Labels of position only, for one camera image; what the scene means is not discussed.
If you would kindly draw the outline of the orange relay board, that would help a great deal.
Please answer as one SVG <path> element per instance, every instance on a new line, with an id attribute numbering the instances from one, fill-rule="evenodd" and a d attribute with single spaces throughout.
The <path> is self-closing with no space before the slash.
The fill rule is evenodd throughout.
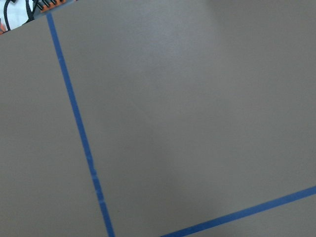
<path id="1" fill-rule="evenodd" d="M 34 8 L 40 13 L 51 11 L 55 8 L 76 2 L 75 0 L 34 0 Z"/>

